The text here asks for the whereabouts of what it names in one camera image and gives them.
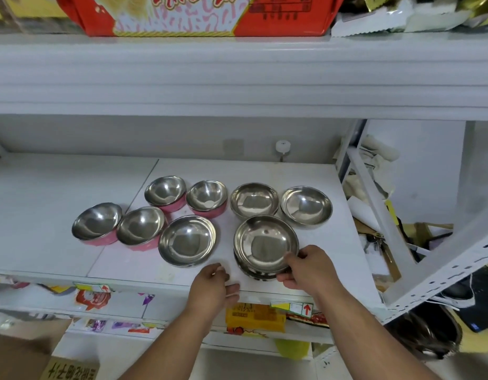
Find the white knob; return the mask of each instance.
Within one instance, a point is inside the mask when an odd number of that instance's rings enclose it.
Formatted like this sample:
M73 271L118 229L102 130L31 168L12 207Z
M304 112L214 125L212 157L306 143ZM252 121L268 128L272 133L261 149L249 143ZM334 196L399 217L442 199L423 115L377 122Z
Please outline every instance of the white knob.
M282 154L286 154L289 152L289 149L291 148L291 144L289 141L286 140L279 140L276 142L276 151Z

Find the orange package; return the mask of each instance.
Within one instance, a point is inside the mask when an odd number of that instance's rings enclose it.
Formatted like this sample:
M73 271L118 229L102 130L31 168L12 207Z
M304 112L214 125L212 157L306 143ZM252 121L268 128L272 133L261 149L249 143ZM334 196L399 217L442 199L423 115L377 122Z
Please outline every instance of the orange package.
M322 36L343 0L57 0L89 36Z

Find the forearm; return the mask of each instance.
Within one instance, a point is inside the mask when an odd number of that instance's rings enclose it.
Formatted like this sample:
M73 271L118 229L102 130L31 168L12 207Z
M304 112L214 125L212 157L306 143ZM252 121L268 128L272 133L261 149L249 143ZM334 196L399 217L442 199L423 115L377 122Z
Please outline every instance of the forearm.
M348 291L318 299L354 380L440 380Z
M184 311L120 380L188 380L207 328Z

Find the person's left arm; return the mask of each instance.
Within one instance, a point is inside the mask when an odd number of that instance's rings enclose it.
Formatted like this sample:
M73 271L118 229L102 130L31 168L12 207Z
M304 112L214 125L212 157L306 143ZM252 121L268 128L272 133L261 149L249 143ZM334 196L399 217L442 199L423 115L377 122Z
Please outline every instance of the person's left arm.
M184 311L120 380L188 380L213 320L239 300L239 284L225 286L229 278L219 263L202 268L191 285Z

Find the bowl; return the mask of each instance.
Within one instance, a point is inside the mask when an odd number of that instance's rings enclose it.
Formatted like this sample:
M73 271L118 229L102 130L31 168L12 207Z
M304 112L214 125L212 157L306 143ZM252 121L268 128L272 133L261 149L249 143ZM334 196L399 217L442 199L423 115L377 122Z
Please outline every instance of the bowl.
M117 241L116 229L122 209L114 203L101 203L82 212L72 225L72 235L84 244L102 246Z
M186 184L177 176L160 177L147 186L144 198L166 213L175 212L186 205Z
M228 201L226 186L215 180L202 180L186 193L186 202L195 215L214 218L224 213Z
M157 207L142 207L127 213L117 227L117 239L133 251L156 248L165 226L165 214Z
M310 186L294 186L283 193L281 210L292 225L310 228L326 222L334 209L322 191Z
M178 267L191 267L206 261L215 245L214 225L204 217L183 216L172 221L158 243L163 259Z
M277 217L253 216L235 231L233 248L244 273L250 275L248 271L251 271L272 279L288 268L284 261L286 252L298 255L298 237L287 223Z
M279 209L279 195L265 184L243 184L232 192L230 208L243 220L257 215L273 216Z

